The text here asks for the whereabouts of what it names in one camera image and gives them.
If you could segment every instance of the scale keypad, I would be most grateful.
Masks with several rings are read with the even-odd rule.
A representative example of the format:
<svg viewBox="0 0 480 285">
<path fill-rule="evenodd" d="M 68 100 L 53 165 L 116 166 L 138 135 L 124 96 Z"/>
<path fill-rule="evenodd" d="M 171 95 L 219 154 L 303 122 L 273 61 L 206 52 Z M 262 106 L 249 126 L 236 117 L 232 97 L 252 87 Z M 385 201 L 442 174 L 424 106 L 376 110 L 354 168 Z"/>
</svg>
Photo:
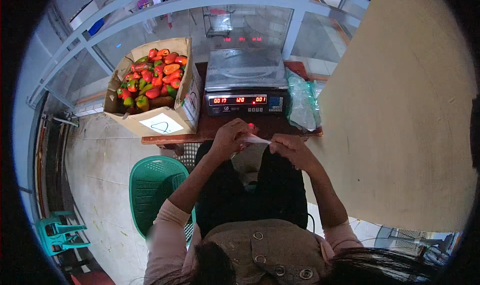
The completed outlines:
<svg viewBox="0 0 480 285">
<path fill-rule="evenodd" d="M 268 102 L 268 112 L 282 112 L 283 111 L 283 97 L 271 96 Z"/>
</svg>

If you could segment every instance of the wooden table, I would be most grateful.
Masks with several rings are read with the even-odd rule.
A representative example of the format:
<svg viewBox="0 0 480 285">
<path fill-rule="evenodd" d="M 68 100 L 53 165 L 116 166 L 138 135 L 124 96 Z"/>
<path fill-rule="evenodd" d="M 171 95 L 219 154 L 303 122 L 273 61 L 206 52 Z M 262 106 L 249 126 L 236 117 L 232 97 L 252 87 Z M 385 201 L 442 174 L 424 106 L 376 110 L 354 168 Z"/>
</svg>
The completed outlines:
<svg viewBox="0 0 480 285">
<path fill-rule="evenodd" d="M 302 62 L 284 61 L 285 67 L 290 68 L 302 78 L 308 79 L 305 66 Z M 197 63 L 198 74 L 205 83 L 207 73 L 207 62 Z M 162 145 L 177 145 L 182 143 L 197 143 L 213 140 L 217 130 L 234 119 L 236 116 L 208 116 L 207 106 L 205 103 L 205 96 L 203 96 L 202 105 L 200 109 L 200 117 L 198 121 L 198 128 L 195 134 L 173 135 L 173 136 L 151 136 L 142 137 L 142 144 L 157 144 Z M 296 127 L 291 126 L 285 116 L 275 115 L 246 115 L 241 117 L 248 123 L 253 123 L 258 127 L 257 136 L 263 139 L 271 139 L 275 133 L 299 135 L 299 136 L 322 136 L 322 129 L 319 127 L 314 132 L 303 133 Z"/>
</svg>

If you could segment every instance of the brown vest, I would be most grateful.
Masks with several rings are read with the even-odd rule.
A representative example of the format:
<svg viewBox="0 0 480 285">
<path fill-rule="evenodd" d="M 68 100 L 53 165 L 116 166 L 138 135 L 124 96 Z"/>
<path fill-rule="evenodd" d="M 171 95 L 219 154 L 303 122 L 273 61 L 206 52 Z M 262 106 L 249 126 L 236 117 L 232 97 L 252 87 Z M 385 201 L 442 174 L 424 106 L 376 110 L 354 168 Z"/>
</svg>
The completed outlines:
<svg viewBox="0 0 480 285">
<path fill-rule="evenodd" d="M 257 283 L 265 273 L 281 285 L 314 284 L 328 273 L 313 233 L 284 220 L 229 222 L 213 228 L 204 240 L 225 251 L 238 285 Z"/>
</svg>

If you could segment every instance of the black hair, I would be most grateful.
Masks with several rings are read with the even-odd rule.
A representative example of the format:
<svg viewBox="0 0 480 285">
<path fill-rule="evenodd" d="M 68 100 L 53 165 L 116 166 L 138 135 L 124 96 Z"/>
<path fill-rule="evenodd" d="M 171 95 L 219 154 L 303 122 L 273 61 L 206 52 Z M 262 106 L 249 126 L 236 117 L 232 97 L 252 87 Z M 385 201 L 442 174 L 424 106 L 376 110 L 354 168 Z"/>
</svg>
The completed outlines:
<svg viewBox="0 0 480 285">
<path fill-rule="evenodd" d="M 233 264 L 217 244 L 207 242 L 195 246 L 195 256 L 196 269 L 190 276 L 182 278 L 186 281 L 159 280 L 155 284 L 235 284 Z M 329 274 L 322 277 L 318 284 L 430 284 L 441 269 L 440 265 L 423 257 L 372 247 L 346 248 L 335 255 L 329 263 L 331 265 Z"/>
</svg>

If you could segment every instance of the green plastic chair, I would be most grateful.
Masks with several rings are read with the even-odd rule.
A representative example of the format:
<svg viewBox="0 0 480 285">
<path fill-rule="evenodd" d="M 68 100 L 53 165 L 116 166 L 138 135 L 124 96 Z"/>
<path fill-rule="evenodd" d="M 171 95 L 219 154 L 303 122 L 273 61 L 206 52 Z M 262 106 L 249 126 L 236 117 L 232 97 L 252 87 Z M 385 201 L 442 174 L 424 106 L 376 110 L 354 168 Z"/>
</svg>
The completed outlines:
<svg viewBox="0 0 480 285">
<path fill-rule="evenodd" d="M 89 242 L 72 242 L 72 240 L 78 238 L 78 235 L 70 235 L 70 233 L 86 230 L 87 227 L 85 225 L 62 224 L 60 216 L 74 216 L 75 214 L 73 212 L 57 211 L 52 212 L 51 214 L 52 217 L 40 219 L 35 223 L 35 227 L 40 238 L 40 243 L 44 251 L 49 256 L 55 256 L 70 248 L 80 248 L 90 245 Z M 52 246 L 58 246 L 59 250 L 54 251 Z"/>
<path fill-rule="evenodd" d="M 151 156 L 137 162 L 130 173 L 130 210 L 138 233 L 146 237 L 163 202 L 188 177 L 188 170 L 176 159 Z M 187 245 L 194 233 L 195 208 L 184 231 Z"/>
</svg>

